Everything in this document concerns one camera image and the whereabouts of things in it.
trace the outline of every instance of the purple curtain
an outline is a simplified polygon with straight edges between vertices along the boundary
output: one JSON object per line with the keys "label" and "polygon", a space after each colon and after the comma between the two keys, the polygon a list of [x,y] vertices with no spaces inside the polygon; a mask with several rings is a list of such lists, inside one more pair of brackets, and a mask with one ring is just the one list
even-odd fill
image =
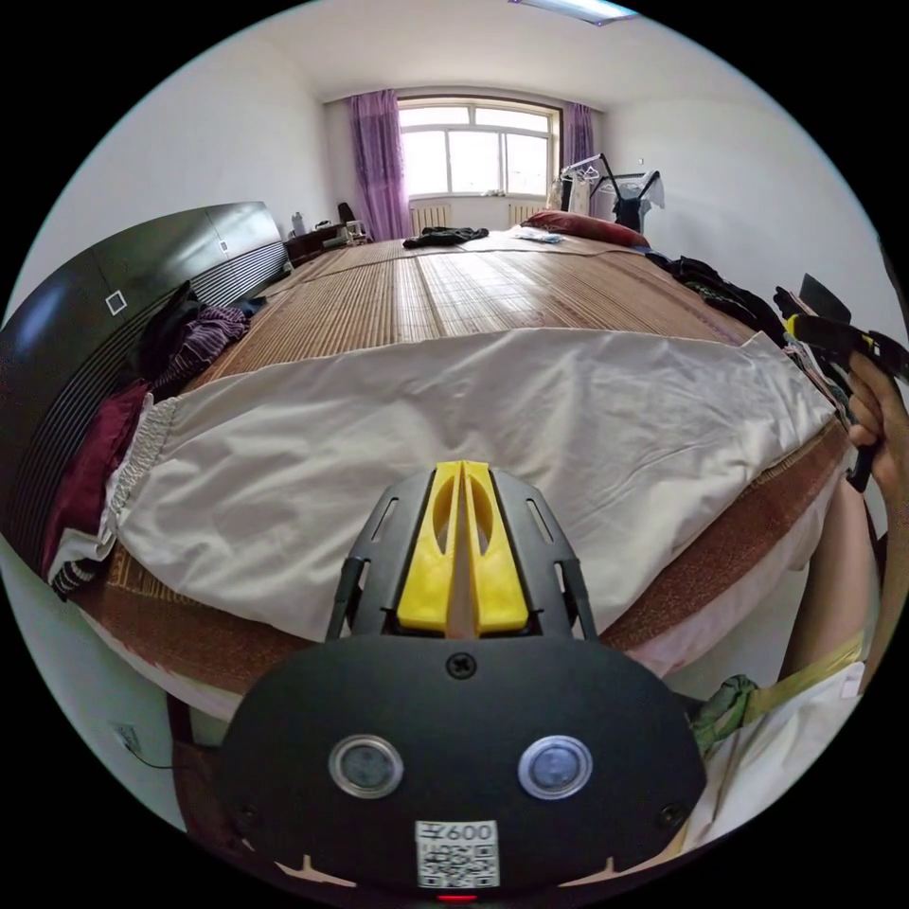
{"label": "purple curtain", "polygon": [[391,90],[348,98],[359,217],[375,241],[409,237],[410,202],[404,185],[404,156],[398,96]]}
{"label": "purple curtain", "polygon": [[[576,161],[583,161],[584,158],[593,157],[594,151],[594,127],[590,116],[590,108],[583,104],[573,104],[568,102],[564,108],[564,149],[565,160],[562,162],[563,167],[574,164]],[[590,200],[589,214],[594,217],[597,215],[598,198]]]}

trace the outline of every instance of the dark red cloth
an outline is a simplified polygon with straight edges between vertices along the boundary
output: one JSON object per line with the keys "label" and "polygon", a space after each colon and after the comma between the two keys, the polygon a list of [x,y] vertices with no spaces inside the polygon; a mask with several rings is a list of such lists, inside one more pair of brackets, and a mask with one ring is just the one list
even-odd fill
{"label": "dark red cloth", "polygon": [[529,227],[540,227],[554,234],[567,234],[569,237],[582,237],[585,240],[599,240],[603,243],[614,243],[616,246],[650,246],[647,239],[630,227],[623,227],[601,218],[588,215],[576,215],[570,211],[538,211],[531,215],[525,224]]}
{"label": "dark red cloth", "polygon": [[149,383],[136,381],[108,398],[66,466],[45,532],[45,578],[67,527],[90,535],[98,533],[105,484],[130,446],[148,391]]}

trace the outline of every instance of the folded clothes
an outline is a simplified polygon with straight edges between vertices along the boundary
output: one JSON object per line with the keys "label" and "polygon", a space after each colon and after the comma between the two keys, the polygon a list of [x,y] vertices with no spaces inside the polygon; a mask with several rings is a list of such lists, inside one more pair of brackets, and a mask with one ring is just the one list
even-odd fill
{"label": "folded clothes", "polygon": [[168,367],[151,385],[155,401],[180,394],[195,379],[249,330],[249,319],[239,309],[206,306],[186,326],[179,349],[171,356]]}

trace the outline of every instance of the cable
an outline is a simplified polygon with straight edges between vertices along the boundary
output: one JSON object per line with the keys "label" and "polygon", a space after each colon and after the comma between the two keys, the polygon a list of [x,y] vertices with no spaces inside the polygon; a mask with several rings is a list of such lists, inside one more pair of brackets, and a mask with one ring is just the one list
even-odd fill
{"label": "cable", "polygon": [[192,767],[189,764],[183,766],[179,764],[152,764],[145,760],[141,755],[138,755],[126,742],[123,742],[123,747],[136,759],[140,760],[146,767],[151,767],[153,770],[191,770],[195,773],[200,773],[198,767]]}

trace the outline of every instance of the radiator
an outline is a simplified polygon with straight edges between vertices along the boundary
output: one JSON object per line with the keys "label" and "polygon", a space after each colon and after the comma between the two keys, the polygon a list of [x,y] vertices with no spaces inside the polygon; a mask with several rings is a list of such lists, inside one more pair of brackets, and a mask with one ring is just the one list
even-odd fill
{"label": "radiator", "polygon": [[508,224],[523,224],[531,215],[538,211],[545,211],[545,205],[515,205],[508,206]]}
{"label": "radiator", "polygon": [[424,227],[451,227],[452,207],[450,205],[421,205],[410,209],[410,224],[414,236],[418,237]]}

